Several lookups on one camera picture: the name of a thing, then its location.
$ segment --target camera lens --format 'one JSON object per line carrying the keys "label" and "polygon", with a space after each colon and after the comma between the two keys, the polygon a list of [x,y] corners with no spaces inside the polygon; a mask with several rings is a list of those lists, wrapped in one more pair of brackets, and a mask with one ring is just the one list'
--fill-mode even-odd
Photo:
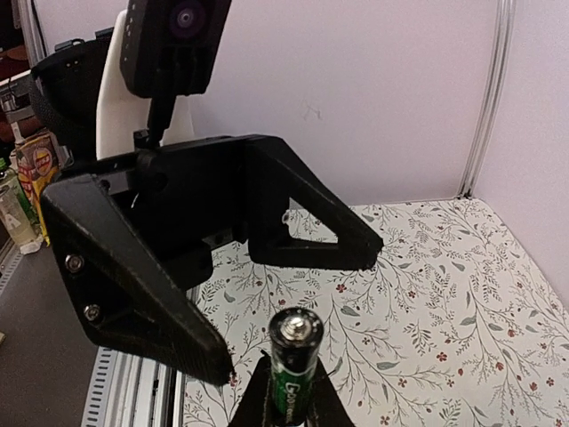
{"label": "camera lens", "polygon": [[186,0],[174,7],[170,31],[178,38],[191,38],[204,27],[205,10],[197,0]]}
{"label": "camera lens", "polygon": [[196,15],[191,9],[184,9],[178,14],[178,26],[180,28],[190,28]]}

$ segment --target green battery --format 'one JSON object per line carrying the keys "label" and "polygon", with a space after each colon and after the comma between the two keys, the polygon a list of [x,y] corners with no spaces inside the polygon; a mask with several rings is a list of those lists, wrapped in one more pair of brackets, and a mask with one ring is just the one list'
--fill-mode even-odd
{"label": "green battery", "polygon": [[312,398],[324,325],[315,312],[293,308],[277,313],[268,330],[272,344],[273,423],[279,427],[298,426],[306,421]]}

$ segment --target screw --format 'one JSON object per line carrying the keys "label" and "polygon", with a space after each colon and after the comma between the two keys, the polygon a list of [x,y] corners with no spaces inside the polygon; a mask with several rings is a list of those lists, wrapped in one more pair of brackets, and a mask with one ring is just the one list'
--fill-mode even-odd
{"label": "screw", "polygon": [[81,255],[68,255],[65,257],[65,267],[72,273],[78,273],[85,265]]}
{"label": "screw", "polygon": [[100,316],[100,307],[97,304],[87,305],[84,308],[83,313],[87,320],[94,322]]}

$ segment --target plastic bottle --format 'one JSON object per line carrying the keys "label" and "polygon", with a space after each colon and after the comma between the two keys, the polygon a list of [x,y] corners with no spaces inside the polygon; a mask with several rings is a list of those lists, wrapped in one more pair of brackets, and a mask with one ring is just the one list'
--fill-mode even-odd
{"label": "plastic bottle", "polygon": [[23,253],[22,248],[36,242],[36,231],[22,209],[20,201],[8,185],[0,187],[0,220]]}
{"label": "plastic bottle", "polygon": [[16,195],[16,198],[20,201],[20,205],[32,226],[37,226],[39,224],[39,220],[37,219],[36,211],[29,203],[26,193],[24,193],[24,190],[20,186],[18,174],[8,167],[6,161],[0,157],[0,187],[3,187],[4,185],[10,187],[12,193]]}
{"label": "plastic bottle", "polygon": [[18,173],[18,158],[16,157],[16,149],[10,152],[10,167]]}
{"label": "plastic bottle", "polygon": [[11,124],[11,127],[12,133],[14,134],[14,145],[16,147],[21,147],[26,143],[26,140],[21,136],[20,125],[18,125],[18,122],[14,122]]}

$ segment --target leaf pattern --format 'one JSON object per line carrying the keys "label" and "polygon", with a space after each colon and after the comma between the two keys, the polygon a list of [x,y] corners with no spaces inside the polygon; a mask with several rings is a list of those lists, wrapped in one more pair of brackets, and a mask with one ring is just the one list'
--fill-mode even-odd
{"label": "leaf pattern", "polygon": [[[225,427],[268,320],[303,306],[325,323],[320,358],[356,425],[569,425],[569,316],[533,260],[480,200],[354,208],[384,239],[368,271],[255,265],[213,256],[198,306],[228,342],[223,388],[187,379],[184,426]],[[298,238],[334,241],[305,211]]]}

